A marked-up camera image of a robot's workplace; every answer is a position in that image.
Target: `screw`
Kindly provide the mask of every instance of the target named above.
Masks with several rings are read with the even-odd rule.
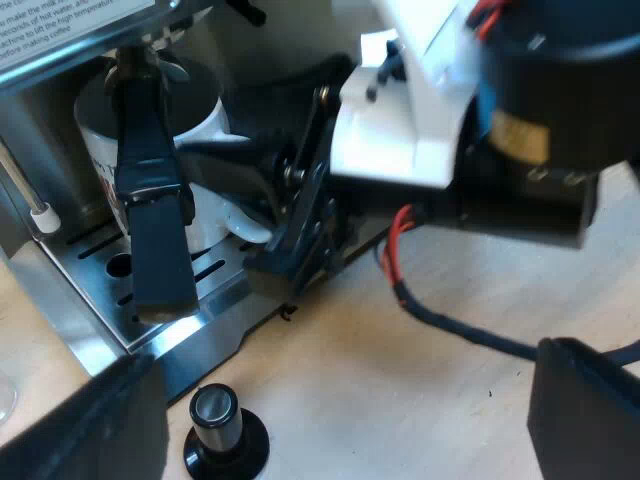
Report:
[[[322,88],[320,88],[320,91],[318,92],[318,99],[320,100],[320,103],[322,103],[322,105],[327,105],[327,99],[329,98],[329,87],[328,86],[324,86]]]
[[[575,187],[584,182],[586,178],[587,176],[582,173],[571,172],[566,177],[564,177],[564,184],[568,187]]]
[[[528,45],[529,50],[537,50],[538,48],[540,48],[540,45],[542,45],[545,42],[546,39],[547,37],[545,37],[541,33],[536,33],[531,39],[531,41],[529,42],[529,45]]]
[[[546,168],[534,168],[533,170],[529,171],[529,173],[527,174],[527,178],[532,182],[539,182],[547,175],[549,175],[549,170],[547,170]]]
[[[307,172],[305,170],[294,170],[291,165],[284,169],[284,183],[287,186],[300,185],[304,182]]]

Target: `white coffee mug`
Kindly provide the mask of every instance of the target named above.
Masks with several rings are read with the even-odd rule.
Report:
[[[126,234],[128,231],[126,213],[115,194],[118,142],[115,138],[97,133],[84,125],[80,120],[81,116],[78,115],[78,102],[76,102],[75,116],[111,209],[120,228]],[[174,137],[176,148],[187,143],[212,140],[222,142],[246,140],[245,137],[229,133],[229,121],[219,98],[213,111],[203,122]],[[196,206],[193,223],[185,227],[190,253],[197,253],[216,245],[229,232],[251,243],[266,243],[271,239],[271,231],[249,218],[233,203],[195,183],[191,183],[190,186]]]

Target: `silver tamper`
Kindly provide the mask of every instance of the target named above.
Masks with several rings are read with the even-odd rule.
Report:
[[[184,444],[184,461],[196,480],[251,480],[269,457],[269,435],[260,419],[241,409],[227,385],[207,385],[189,404],[193,428]]]

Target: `stainless steel drip tray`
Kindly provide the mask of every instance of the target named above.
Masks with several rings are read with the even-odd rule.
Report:
[[[192,255],[199,313],[167,325],[143,324],[134,311],[129,242],[113,217],[91,216],[76,227],[63,220],[63,225],[60,232],[40,240],[42,250],[27,244],[29,248],[10,263],[52,327],[92,375],[117,356],[151,354],[164,371],[167,400],[175,401],[233,355],[247,333],[280,307],[276,300],[249,289],[242,261],[257,247],[230,236]],[[367,220],[360,229],[360,242],[347,253],[353,254],[386,225],[386,218]]]
[[[141,323],[135,315],[130,246],[113,219],[84,230],[65,230],[44,240],[42,246],[129,353],[167,328]],[[198,298],[205,310],[203,299],[213,292],[224,295],[225,286],[243,277],[242,261],[249,248],[240,239],[229,237],[192,255]]]

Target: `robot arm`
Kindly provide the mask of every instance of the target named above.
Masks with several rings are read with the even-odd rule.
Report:
[[[505,10],[490,34],[484,19],[502,13],[500,0],[481,2],[487,11],[473,18],[452,1],[375,3],[397,39],[382,45],[388,57],[380,68],[358,66],[343,85],[316,92],[321,108],[312,122],[331,132],[330,155],[306,176],[282,235],[247,259],[252,286],[282,299],[299,294],[315,273],[340,265],[358,215],[407,203],[420,205],[427,223],[580,247],[596,212],[599,173],[636,151],[631,131],[582,134],[599,124],[601,96],[624,80],[624,69],[617,80],[598,75],[611,59],[584,64],[580,55],[602,48],[588,42],[565,59],[561,42],[559,53],[551,42],[552,29],[565,26],[536,17],[527,2]],[[531,43],[528,30],[520,34],[533,28],[527,15],[548,39]],[[468,19],[481,23],[484,40],[474,38]],[[601,88],[576,102],[574,83],[587,73]],[[586,106],[591,118],[582,115]],[[299,154],[307,164],[317,146],[309,140]],[[317,194],[302,195],[307,190]]]

